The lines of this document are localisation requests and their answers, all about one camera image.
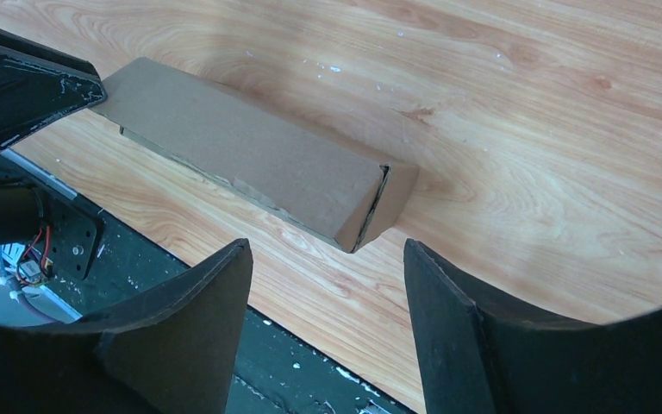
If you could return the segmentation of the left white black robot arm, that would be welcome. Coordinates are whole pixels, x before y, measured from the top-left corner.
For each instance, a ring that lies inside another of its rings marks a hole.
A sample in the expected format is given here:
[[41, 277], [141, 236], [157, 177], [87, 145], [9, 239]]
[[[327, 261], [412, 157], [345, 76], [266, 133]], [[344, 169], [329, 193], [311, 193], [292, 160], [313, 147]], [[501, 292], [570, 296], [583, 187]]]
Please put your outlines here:
[[[0, 29], [0, 153], [107, 96], [90, 62]], [[41, 191], [0, 179], [0, 244], [36, 235], [47, 211]]]

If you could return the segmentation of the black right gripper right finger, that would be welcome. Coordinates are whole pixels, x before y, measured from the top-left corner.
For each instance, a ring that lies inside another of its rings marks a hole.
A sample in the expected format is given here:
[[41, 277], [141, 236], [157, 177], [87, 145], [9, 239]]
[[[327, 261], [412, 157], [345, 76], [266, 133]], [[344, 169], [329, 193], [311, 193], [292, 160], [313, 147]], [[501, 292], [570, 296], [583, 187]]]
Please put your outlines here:
[[404, 282], [430, 413], [662, 413], [662, 308], [598, 325], [544, 310], [420, 241]]

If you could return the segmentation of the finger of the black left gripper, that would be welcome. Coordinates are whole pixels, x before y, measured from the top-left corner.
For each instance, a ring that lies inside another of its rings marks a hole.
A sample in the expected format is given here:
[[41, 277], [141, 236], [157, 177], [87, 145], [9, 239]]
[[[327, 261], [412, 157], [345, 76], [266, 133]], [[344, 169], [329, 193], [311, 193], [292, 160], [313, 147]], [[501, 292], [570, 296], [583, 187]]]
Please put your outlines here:
[[0, 29], [0, 153], [106, 97], [90, 62]]

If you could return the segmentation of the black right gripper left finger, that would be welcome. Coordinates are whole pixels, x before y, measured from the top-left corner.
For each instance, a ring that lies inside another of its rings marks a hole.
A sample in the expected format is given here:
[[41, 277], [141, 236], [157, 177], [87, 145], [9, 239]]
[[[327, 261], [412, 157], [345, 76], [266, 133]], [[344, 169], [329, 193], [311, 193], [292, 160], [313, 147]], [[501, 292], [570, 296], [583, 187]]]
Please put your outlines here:
[[253, 274], [238, 239], [73, 323], [0, 325], [0, 413], [222, 413]]

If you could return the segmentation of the brown cardboard paper box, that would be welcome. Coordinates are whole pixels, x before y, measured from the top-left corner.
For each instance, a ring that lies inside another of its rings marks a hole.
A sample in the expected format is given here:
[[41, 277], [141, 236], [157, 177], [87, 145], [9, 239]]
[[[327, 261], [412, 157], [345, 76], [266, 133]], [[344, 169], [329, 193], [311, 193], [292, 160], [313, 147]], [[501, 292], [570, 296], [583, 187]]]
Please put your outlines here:
[[416, 165], [145, 57], [103, 86], [94, 111], [124, 136], [349, 254], [395, 224], [418, 179]]

